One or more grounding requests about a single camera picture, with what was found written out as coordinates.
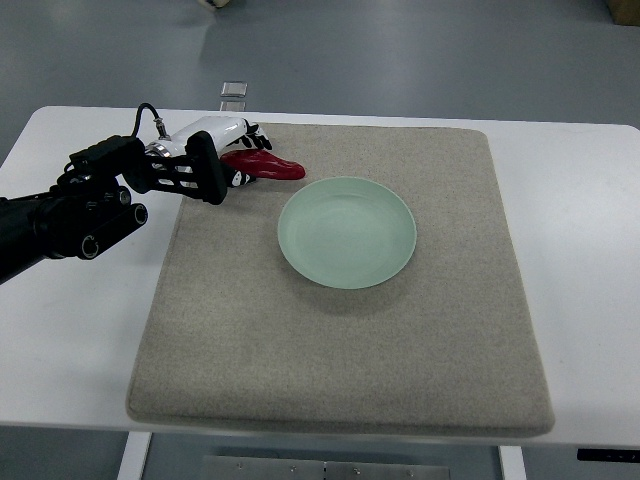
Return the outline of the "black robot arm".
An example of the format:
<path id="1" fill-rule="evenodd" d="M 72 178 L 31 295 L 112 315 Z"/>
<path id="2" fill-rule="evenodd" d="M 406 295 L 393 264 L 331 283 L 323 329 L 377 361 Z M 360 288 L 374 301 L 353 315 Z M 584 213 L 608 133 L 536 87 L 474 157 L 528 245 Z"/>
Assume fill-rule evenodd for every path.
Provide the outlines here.
<path id="1" fill-rule="evenodd" d="M 217 130 L 179 139 L 183 152 L 159 155 L 139 139 L 113 135 L 70 155 L 47 191 L 1 200 L 1 279 L 45 259 L 92 260 L 141 228 L 147 208 L 134 193 L 175 193 L 219 205 L 227 195 Z"/>

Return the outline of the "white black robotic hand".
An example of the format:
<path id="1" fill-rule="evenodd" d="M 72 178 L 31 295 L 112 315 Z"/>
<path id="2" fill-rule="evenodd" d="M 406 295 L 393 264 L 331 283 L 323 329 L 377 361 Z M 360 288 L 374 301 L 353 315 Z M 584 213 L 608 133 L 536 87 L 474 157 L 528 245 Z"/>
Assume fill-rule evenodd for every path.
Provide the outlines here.
<path id="1" fill-rule="evenodd" d="M 146 147 L 146 153 L 161 158 L 184 155 L 187 139 L 199 131 L 210 134 L 218 156 L 233 145 L 245 149 L 272 149 L 268 136 L 256 123 L 239 117 L 205 116 L 169 136 L 152 141 Z"/>

